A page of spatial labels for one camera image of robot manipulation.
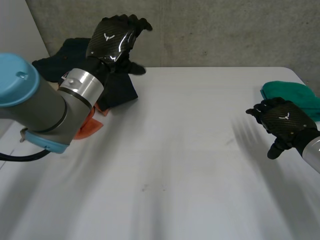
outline robotic thumb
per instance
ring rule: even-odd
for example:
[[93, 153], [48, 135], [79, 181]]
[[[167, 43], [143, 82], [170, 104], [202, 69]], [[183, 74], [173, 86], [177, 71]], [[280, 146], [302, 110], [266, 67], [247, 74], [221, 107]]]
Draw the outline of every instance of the robotic thumb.
[[271, 145], [270, 150], [267, 153], [267, 157], [272, 160], [276, 159], [282, 154], [284, 150], [289, 149], [291, 149], [291, 147], [288, 146], [288, 144], [281, 138], [277, 137], [274, 141], [274, 144]]
[[277, 148], [276, 144], [273, 143], [270, 147], [270, 150], [267, 153], [267, 157], [269, 159], [274, 160], [274, 159], [278, 158], [282, 154], [283, 151], [284, 151], [284, 149]]

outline white wall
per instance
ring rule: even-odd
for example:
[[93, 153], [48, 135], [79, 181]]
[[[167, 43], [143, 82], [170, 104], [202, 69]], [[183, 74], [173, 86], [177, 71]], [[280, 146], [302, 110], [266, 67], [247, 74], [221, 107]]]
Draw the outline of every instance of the white wall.
[[[15, 53], [30, 63], [49, 56], [24, 0], [0, 1], [0, 53]], [[10, 124], [0, 119], [0, 137]]]

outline white table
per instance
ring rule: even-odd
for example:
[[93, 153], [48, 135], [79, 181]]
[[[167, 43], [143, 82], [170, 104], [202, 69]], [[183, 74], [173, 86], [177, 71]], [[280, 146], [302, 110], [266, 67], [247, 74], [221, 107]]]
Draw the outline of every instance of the white table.
[[[148, 68], [139, 100], [62, 154], [0, 170], [0, 239], [315, 240], [320, 174], [245, 110], [281, 67]], [[14, 124], [1, 152], [32, 154]]]

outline green towel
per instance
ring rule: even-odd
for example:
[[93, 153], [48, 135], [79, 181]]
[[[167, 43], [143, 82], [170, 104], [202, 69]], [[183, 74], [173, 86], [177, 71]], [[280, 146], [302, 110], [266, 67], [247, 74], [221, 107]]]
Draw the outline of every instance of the green towel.
[[296, 82], [271, 81], [263, 85], [261, 94], [264, 99], [281, 97], [292, 101], [315, 122], [320, 121], [320, 98], [306, 85]]

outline black fabric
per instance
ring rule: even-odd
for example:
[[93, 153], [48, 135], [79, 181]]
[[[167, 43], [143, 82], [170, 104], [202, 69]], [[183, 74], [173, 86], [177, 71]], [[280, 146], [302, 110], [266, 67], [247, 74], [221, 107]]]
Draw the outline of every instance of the black fabric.
[[[89, 41], [89, 38], [67, 39], [55, 55], [34, 61], [32, 65], [45, 80], [60, 83], [65, 73], [83, 65]], [[110, 73], [97, 104], [100, 110], [105, 111], [137, 98], [138, 95], [127, 73]]]

